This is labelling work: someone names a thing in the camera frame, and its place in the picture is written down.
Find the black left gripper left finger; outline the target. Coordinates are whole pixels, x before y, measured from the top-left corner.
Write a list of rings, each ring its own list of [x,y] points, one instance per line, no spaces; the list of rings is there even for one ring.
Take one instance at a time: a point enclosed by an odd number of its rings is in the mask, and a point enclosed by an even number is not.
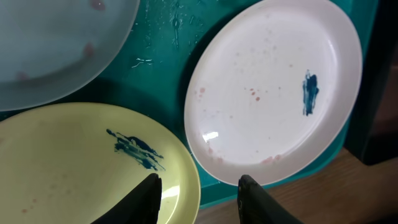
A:
[[[92,224],[156,224],[161,204],[162,179],[149,174],[120,202]]]

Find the white plate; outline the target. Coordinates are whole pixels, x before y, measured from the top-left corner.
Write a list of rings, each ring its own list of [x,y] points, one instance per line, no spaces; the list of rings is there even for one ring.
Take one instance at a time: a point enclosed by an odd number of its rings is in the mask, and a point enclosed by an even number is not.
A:
[[[199,165],[226,184],[294,175],[336,138],[356,101],[358,33],[331,1],[260,1],[231,19],[200,57],[185,132]]]

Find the light blue plate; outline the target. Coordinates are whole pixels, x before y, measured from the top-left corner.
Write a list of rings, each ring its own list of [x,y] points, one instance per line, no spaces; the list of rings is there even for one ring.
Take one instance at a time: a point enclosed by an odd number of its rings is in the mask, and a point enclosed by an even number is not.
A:
[[[1,111],[50,103],[96,78],[125,43],[138,0],[1,0]]]

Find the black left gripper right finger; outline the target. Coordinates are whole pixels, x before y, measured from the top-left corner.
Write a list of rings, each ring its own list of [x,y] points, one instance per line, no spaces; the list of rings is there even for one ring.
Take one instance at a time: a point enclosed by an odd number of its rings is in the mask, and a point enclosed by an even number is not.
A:
[[[250,175],[239,179],[237,203],[240,224],[302,224]]]

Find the yellow plate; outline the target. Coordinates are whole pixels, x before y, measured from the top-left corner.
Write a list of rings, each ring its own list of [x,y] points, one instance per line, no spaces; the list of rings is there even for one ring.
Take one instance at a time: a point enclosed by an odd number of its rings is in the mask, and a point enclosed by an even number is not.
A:
[[[200,179],[185,146],[138,112],[62,103],[1,122],[1,222],[91,223],[148,175],[161,181],[159,223],[193,223]]]

